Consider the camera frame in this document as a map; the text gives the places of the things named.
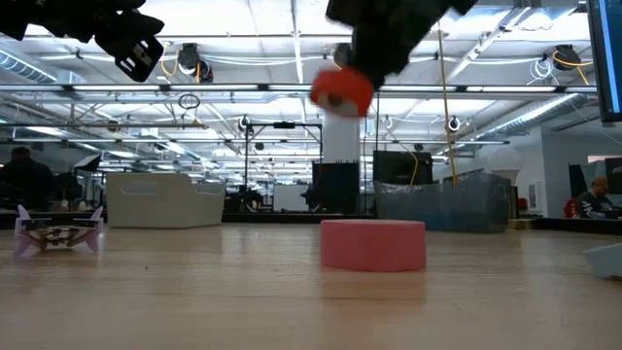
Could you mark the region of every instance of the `computer monitor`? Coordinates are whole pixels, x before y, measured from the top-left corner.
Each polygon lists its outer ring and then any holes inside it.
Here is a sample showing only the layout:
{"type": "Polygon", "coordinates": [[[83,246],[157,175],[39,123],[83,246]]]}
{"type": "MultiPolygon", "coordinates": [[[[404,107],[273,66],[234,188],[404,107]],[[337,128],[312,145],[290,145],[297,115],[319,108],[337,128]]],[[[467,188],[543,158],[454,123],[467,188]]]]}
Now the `computer monitor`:
{"type": "Polygon", "coordinates": [[[603,122],[622,121],[622,2],[587,1],[603,122]]]}

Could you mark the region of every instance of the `pink foam block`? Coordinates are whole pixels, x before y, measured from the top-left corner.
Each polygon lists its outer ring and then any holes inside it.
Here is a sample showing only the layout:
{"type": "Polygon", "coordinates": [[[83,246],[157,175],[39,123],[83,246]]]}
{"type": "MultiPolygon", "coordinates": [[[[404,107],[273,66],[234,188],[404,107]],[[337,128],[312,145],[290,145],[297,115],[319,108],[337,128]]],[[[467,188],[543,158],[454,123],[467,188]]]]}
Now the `pink foam block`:
{"type": "Polygon", "coordinates": [[[321,224],[321,263],[356,271],[426,267],[426,225],[392,220],[329,220],[321,224]]]}

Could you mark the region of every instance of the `seated person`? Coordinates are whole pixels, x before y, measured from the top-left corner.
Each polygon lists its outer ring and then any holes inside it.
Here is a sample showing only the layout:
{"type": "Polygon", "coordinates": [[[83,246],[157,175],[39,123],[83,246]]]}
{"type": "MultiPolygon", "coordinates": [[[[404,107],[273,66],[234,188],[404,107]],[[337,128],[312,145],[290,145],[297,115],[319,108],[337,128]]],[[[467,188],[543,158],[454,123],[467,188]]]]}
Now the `seated person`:
{"type": "Polygon", "coordinates": [[[53,175],[44,164],[30,157],[30,150],[17,147],[11,151],[11,161],[0,169],[0,182],[22,190],[28,209],[47,210],[53,192],[53,175]]]}
{"type": "Polygon", "coordinates": [[[605,210],[611,209],[613,204],[606,195],[609,193],[609,186],[606,178],[594,179],[592,188],[576,199],[579,217],[584,219],[605,219],[605,210]]]}

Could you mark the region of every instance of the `small legged robot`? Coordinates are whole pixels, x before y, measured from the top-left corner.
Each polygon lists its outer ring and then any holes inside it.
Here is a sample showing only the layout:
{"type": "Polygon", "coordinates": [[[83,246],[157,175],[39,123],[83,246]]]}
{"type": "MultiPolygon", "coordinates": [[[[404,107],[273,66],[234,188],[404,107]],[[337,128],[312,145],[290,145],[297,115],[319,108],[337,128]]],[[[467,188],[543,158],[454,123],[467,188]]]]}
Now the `small legged robot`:
{"type": "Polygon", "coordinates": [[[44,224],[46,219],[31,219],[28,212],[20,205],[19,217],[16,219],[15,236],[17,246],[15,255],[21,256],[28,247],[38,248],[45,251],[48,245],[65,245],[71,248],[85,242],[93,252],[99,251],[98,236],[104,226],[101,214],[104,208],[99,207],[89,219],[75,219],[74,225],[69,227],[49,227],[44,224]]]}
{"type": "Polygon", "coordinates": [[[399,74],[410,52],[450,8],[465,15],[476,0],[329,0],[327,17],[353,28],[340,70],[320,72],[311,100],[337,116],[365,117],[374,91],[399,74]]]}

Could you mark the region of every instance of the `white pillar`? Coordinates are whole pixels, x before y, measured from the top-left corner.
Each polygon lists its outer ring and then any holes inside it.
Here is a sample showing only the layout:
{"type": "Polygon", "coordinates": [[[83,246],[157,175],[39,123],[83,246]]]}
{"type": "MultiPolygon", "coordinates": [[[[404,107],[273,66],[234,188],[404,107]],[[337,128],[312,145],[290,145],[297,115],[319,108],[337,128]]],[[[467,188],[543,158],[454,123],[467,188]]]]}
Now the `white pillar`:
{"type": "Polygon", "coordinates": [[[324,117],[324,163],[361,160],[361,119],[324,117]]]}

